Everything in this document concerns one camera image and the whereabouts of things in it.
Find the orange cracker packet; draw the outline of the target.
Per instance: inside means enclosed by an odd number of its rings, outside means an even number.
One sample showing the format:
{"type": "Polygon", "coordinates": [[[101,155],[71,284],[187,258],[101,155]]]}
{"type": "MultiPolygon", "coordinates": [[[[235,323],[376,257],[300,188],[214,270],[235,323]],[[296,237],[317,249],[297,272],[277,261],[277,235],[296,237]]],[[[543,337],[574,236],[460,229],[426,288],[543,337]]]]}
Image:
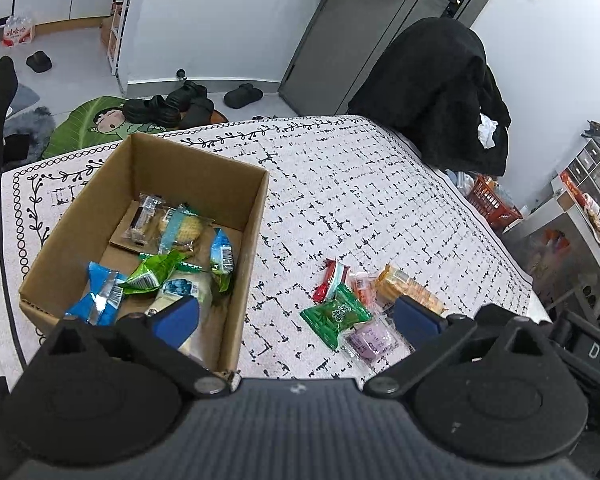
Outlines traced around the orange cracker packet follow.
{"type": "Polygon", "coordinates": [[[437,315],[442,315],[446,311],[443,302],[432,292],[391,264],[387,264],[379,273],[374,287],[376,301],[384,310],[392,306],[400,297],[405,296],[437,315]]]}

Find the light green snack packet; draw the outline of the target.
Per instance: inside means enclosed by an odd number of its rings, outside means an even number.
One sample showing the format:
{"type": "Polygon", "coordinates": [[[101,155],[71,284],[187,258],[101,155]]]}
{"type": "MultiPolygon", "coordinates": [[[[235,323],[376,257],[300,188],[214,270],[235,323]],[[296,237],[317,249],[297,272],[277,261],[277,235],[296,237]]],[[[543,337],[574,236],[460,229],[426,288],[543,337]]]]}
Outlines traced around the light green snack packet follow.
{"type": "Polygon", "coordinates": [[[176,250],[167,254],[140,254],[140,265],[121,283],[124,296],[156,292],[176,271],[202,272],[204,268],[185,261],[185,255],[176,250]]]}

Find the blue candy packet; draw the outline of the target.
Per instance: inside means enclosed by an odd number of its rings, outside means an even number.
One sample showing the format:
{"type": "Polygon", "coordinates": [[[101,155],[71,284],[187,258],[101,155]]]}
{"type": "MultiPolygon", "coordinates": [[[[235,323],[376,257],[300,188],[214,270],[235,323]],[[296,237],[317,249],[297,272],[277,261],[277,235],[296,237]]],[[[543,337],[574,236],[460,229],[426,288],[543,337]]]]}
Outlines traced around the blue candy packet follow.
{"type": "Polygon", "coordinates": [[[232,286],[234,272],[233,246],[221,228],[214,229],[210,246],[210,272],[220,294],[227,294],[232,286]]]}

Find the blue white snack packet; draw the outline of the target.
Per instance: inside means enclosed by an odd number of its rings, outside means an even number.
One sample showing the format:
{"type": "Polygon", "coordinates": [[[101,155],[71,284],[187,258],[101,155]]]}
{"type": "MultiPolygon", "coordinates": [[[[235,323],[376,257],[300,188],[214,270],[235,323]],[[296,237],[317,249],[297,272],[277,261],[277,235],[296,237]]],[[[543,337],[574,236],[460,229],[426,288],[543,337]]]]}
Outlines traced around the blue white snack packet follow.
{"type": "Polygon", "coordinates": [[[122,284],[126,276],[94,261],[87,267],[88,291],[65,312],[93,326],[111,326],[116,322],[122,304],[122,284]]]}

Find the dark green snack packet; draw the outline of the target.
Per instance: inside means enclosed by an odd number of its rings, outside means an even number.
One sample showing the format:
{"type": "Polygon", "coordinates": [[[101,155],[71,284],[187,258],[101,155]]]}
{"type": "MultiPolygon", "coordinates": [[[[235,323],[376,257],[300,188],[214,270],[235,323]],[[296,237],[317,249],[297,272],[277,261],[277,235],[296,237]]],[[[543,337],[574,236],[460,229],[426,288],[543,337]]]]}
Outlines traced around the dark green snack packet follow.
{"type": "Polygon", "coordinates": [[[338,349],[342,333],[356,324],[370,322],[373,317],[345,284],[336,287],[331,300],[304,309],[300,315],[332,350],[338,349]]]}

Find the green yellow cookie packet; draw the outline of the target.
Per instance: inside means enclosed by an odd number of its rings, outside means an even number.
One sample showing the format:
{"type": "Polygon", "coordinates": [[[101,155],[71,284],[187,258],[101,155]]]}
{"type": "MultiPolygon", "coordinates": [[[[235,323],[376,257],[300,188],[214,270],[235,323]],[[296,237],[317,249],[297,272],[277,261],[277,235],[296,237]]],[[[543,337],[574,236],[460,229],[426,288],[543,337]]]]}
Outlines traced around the green yellow cookie packet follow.
{"type": "Polygon", "coordinates": [[[166,207],[158,222],[158,253],[195,255],[202,234],[212,223],[211,219],[196,214],[184,204],[178,208],[166,207]]]}

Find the cream Runfu cake packet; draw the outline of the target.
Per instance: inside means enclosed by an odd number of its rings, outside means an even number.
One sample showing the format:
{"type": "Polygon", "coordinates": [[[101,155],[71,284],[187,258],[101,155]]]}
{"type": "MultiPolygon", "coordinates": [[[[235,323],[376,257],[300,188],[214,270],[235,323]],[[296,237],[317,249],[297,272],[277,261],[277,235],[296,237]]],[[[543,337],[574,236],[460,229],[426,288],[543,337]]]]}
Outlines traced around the cream Runfu cake packet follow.
{"type": "Polygon", "coordinates": [[[208,368],[218,360],[216,326],[212,320],[211,278],[206,272],[175,271],[145,311],[151,333],[184,356],[208,368]]]}

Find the pink orange snack packet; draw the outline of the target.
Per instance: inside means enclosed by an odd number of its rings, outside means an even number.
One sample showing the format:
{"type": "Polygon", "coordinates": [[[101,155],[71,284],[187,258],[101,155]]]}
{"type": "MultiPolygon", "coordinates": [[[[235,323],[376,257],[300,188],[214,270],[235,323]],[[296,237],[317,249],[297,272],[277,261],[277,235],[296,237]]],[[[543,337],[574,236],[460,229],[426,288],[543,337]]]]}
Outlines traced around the pink orange snack packet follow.
{"type": "Polygon", "coordinates": [[[366,308],[376,304],[376,275],[368,272],[353,272],[349,274],[349,285],[358,301],[366,308]]]}

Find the red white candy stick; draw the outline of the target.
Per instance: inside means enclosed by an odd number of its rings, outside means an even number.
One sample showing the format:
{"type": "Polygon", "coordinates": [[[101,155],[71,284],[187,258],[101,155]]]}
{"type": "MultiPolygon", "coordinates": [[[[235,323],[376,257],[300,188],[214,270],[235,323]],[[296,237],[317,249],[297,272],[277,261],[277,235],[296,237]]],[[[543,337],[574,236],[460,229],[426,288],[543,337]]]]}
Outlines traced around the red white candy stick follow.
{"type": "Polygon", "coordinates": [[[349,267],[340,261],[326,259],[325,264],[323,279],[312,295],[312,300],[316,304],[332,300],[337,287],[347,281],[349,274],[349,267]]]}

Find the red plastic basket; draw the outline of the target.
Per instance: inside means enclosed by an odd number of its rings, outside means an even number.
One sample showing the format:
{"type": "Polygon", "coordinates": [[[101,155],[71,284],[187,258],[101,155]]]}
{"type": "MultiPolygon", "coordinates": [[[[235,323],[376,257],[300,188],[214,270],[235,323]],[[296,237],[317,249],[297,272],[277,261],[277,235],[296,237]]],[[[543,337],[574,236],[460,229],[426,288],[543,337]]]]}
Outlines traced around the red plastic basket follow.
{"type": "Polygon", "coordinates": [[[490,178],[478,176],[467,200],[486,219],[494,232],[504,232],[512,223],[522,219],[522,214],[515,206],[508,206],[496,194],[495,182],[490,178]]]}

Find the patterned white bed cover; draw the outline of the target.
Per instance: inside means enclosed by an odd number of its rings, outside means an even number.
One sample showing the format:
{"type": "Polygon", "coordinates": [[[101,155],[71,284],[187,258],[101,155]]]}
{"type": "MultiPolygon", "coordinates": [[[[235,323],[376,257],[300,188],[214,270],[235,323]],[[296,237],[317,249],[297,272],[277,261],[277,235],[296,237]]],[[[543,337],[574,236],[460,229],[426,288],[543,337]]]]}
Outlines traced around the patterned white bed cover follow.
{"type": "Polygon", "coordinates": [[[15,382],[84,294],[87,265],[130,273],[110,238],[142,193],[188,203],[251,266],[225,324],[222,370],[366,378],[303,321],[327,260],[394,266],[448,313],[484,304],[542,321],[528,274],[442,172],[405,140],[351,116],[253,120],[134,134],[0,176],[0,376],[15,382]]]}

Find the pile of black shoes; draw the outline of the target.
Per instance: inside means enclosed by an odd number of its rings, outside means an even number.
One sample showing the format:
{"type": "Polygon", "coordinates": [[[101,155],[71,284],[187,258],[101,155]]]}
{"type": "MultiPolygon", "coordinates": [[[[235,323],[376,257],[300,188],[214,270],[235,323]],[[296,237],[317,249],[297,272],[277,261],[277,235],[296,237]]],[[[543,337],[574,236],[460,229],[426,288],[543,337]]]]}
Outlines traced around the pile of black shoes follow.
{"type": "Polygon", "coordinates": [[[214,104],[208,90],[188,81],[167,96],[148,100],[130,99],[122,106],[122,114],[133,124],[154,124],[166,129],[188,129],[211,124],[214,104]]]}

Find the black slipper near door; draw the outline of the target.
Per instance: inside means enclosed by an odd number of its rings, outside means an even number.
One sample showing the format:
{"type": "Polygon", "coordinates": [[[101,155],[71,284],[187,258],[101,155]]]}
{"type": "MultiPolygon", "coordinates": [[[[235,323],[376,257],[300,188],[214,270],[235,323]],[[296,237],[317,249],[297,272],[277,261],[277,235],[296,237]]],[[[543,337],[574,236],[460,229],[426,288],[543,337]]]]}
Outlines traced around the black slipper near door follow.
{"type": "Polygon", "coordinates": [[[239,110],[263,98],[263,91],[247,82],[230,90],[223,98],[224,104],[232,110],[239,110]]]}

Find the grey fluffy rug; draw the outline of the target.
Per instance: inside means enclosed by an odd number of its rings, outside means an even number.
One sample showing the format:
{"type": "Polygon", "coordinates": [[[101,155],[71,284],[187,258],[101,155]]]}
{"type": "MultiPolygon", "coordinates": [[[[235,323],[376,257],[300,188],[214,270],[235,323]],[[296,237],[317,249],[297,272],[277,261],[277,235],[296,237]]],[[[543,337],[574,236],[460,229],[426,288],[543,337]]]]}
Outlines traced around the grey fluffy rug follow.
{"type": "Polygon", "coordinates": [[[39,106],[5,122],[3,170],[41,159],[55,128],[55,119],[46,106],[39,106]]]}

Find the red white bottle pack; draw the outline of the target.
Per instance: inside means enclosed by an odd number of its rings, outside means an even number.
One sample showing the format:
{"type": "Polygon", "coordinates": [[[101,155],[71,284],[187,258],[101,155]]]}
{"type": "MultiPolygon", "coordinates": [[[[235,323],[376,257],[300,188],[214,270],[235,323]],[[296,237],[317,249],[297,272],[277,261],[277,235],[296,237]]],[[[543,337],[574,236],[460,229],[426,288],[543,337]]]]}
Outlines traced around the red white bottle pack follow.
{"type": "Polygon", "coordinates": [[[2,44],[9,48],[20,44],[30,44],[34,36],[35,22],[31,15],[12,15],[5,22],[2,44]]]}

